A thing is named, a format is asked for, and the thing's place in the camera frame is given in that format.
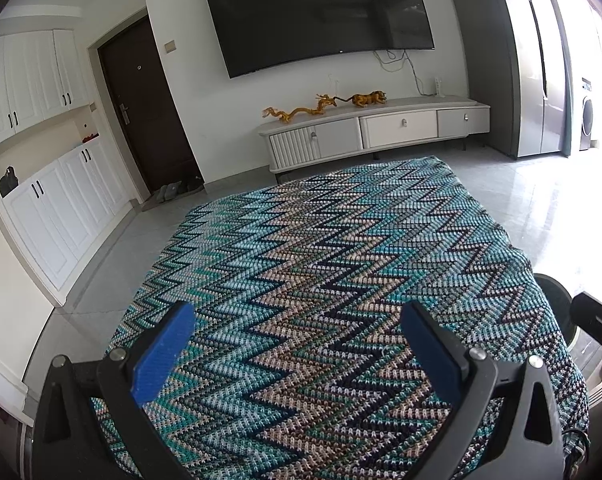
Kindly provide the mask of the white round trash bin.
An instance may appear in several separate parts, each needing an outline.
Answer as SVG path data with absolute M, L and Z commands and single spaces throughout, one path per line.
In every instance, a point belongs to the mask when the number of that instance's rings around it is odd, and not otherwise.
M 534 278 L 537 285 L 540 286 L 540 289 L 544 293 L 552 313 L 555 315 L 555 319 L 560 327 L 568 349 L 571 350 L 574 347 L 575 341 L 578 339 L 578 328 L 572 322 L 570 317 L 570 307 L 572 304 L 570 292 L 549 275 L 535 273 Z

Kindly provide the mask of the teal zigzag woven rug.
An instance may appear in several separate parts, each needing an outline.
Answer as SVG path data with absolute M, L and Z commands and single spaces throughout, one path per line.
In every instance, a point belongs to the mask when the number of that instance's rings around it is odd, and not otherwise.
M 530 259 L 436 157 L 194 207 L 111 346 L 178 300 L 196 327 L 144 410 L 192 478 L 407 478 L 452 411 L 401 332 L 412 300 L 495 360 L 539 356 L 569 468 L 586 452 L 585 380 Z

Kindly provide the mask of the white front-load washing machine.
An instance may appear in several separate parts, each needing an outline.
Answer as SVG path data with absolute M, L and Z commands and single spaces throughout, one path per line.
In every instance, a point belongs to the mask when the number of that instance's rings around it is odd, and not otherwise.
M 582 118 L 580 150 L 588 151 L 592 147 L 592 134 L 594 126 L 594 92 L 589 79 L 582 78 Z

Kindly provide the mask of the shoes by door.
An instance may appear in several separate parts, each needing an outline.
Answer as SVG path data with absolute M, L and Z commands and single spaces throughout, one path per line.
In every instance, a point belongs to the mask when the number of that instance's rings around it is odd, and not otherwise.
M 202 177 L 192 177 L 186 180 L 180 180 L 177 182 L 162 185 L 159 191 L 156 191 L 148 200 L 142 205 L 143 210 L 149 210 L 152 207 L 159 206 L 166 202 L 171 202 L 175 198 L 187 195 L 190 193 L 197 193 L 204 188 L 204 181 Z

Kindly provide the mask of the black bag on shelf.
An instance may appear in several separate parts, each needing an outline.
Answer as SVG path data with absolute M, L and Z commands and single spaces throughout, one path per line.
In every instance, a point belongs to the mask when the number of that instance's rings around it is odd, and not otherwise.
M 6 197 L 9 193 L 19 186 L 19 179 L 16 176 L 13 166 L 8 166 L 4 175 L 0 178 L 0 196 Z

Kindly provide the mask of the white low TV cabinet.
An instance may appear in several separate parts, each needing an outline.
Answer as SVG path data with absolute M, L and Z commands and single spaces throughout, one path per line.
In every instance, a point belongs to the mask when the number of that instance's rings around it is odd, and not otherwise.
M 382 105 L 331 107 L 322 115 L 266 122 L 269 170 L 279 176 L 344 158 L 394 148 L 465 139 L 491 129 L 491 107 L 458 96 L 389 100 Z

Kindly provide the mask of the white router on cabinet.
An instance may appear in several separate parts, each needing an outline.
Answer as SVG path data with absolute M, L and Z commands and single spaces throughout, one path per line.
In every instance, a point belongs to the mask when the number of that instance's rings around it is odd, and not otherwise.
M 440 98 L 444 98 L 445 93 L 443 91 L 443 81 L 441 77 L 436 76 L 434 78 L 435 95 Z

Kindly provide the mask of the golden tiger figurine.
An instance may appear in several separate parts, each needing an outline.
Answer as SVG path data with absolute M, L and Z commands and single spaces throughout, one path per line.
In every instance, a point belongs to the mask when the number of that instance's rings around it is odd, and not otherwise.
M 336 100 L 344 103 L 351 103 L 356 107 L 367 107 L 371 105 L 386 104 L 386 94 L 383 91 L 376 90 L 367 94 L 355 93 L 347 99 L 336 96 Z

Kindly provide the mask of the golden dragon figurine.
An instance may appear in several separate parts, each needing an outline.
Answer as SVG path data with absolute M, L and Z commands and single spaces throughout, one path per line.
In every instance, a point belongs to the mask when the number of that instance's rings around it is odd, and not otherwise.
M 329 94 L 318 94 L 316 100 L 317 102 L 314 107 L 299 106 L 295 107 L 291 112 L 278 110 L 278 108 L 266 107 L 262 110 L 262 117 L 273 117 L 284 124 L 290 124 L 296 115 L 305 114 L 308 116 L 319 116 L 325 114 L 325 111 L 328 110 L 329 107 L 335 107 L 337 105 L 336 98 Z

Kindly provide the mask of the dark brown entrance door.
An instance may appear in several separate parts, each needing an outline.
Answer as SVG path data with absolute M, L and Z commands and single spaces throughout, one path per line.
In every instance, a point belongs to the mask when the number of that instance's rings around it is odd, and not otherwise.
M 166 81 L 148 16 L 97 49 L 126 144 L 148 191 L 202 177 Z

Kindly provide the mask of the silver double-door refrigerator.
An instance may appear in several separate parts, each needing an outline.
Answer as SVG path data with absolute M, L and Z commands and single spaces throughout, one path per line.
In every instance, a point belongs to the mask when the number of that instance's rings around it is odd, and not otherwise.
M 491 107 L 486 143 L 511 158 L 560 153 L 550 119 L 549 0 L 453 0 L 469 96 Z

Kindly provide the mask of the teal window curtain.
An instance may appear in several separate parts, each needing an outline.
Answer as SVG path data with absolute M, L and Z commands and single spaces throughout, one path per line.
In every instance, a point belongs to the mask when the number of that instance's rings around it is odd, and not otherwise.
M 566 45 L 566 28 L 558 0 L 549 0 L 551 15 L 554 20 L 552 28 L 551 54 L 545 55 L 546 64 L 550 67 L 549 105 L 551 109 L 549 123 L 553 133 L 560 136 L 559 148 L 564 157 L 572 155 L 572 84 L 571 59 L 569 47 Z

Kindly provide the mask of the white wall cupboard unit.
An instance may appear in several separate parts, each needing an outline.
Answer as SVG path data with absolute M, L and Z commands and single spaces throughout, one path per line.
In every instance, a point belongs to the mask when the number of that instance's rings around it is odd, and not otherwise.
M 74 33 L 0 36 L 0 220 L 25 269 L 56 304 L 133 208 L 111 137 L 100 127 Z

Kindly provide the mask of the beige wall switch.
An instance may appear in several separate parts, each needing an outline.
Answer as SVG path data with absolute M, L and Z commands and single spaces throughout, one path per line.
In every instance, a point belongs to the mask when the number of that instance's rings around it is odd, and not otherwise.
M 174 52 L 176 50 L 176 44 L 175 41 L 169 41 L 166 44 L 164 44 L 164 50 L 166 53 L 171 53 Z

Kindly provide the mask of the large black wall television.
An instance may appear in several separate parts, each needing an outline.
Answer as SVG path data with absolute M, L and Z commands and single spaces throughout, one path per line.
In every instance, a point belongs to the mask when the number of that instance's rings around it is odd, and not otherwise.
M 423 0 L 208 0 L 231 78 L 308 58 L 431 50 Z

